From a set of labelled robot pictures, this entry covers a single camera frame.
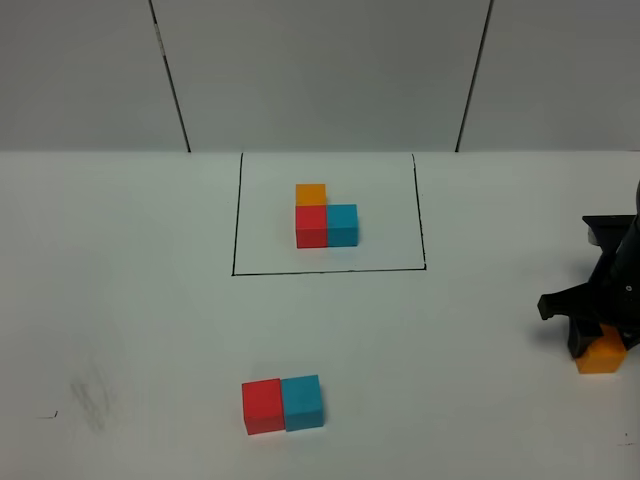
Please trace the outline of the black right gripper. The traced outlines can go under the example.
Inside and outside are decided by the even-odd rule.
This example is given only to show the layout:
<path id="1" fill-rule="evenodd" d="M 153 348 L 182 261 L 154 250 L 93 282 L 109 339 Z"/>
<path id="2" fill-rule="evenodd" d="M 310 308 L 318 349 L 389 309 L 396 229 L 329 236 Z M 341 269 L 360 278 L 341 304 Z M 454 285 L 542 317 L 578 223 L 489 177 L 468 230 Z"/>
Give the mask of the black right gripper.
<path id="1" fill-rule="evenodd" d="M 617 327 L 627 351 L 640 343 L 639 216 L 594 215 L 582 220 L 601 249 L 587 282 L 544 294 L 538 302 L 541 318 L 569 318 L 568 350 L 580 358 L 603 336 L 598 323 Z"/>

